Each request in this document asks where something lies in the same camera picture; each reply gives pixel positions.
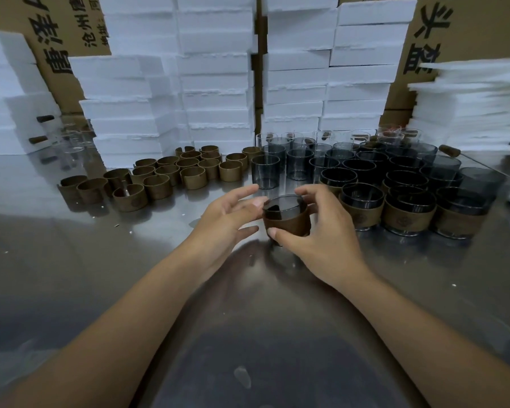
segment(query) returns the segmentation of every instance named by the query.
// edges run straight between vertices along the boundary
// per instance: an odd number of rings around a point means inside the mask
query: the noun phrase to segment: stainless steel table
[[[93,322],[240,184],[213,182],[138,212],[67,206],[63,177],[102,174],[97,154],[0,156],[0,393]],[[284,181],[278,192],[298,182]],[[367,261],[403,294],[510,364],[510,206],[469,244],[360,233]],[[140,406],[423,406],[352,305],[264,230],[183,310],[135,398]]]

